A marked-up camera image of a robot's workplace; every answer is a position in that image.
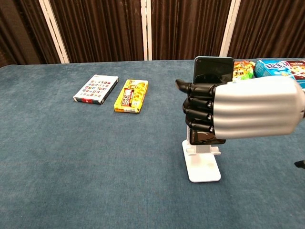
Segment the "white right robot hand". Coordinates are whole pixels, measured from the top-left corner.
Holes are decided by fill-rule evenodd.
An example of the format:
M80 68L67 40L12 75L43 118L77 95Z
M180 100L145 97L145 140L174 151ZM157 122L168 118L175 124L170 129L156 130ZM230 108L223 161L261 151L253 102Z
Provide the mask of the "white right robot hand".
M305 92L292 78L268 76L226 84L176 80L190 129L217 139L289 135L305 117Z

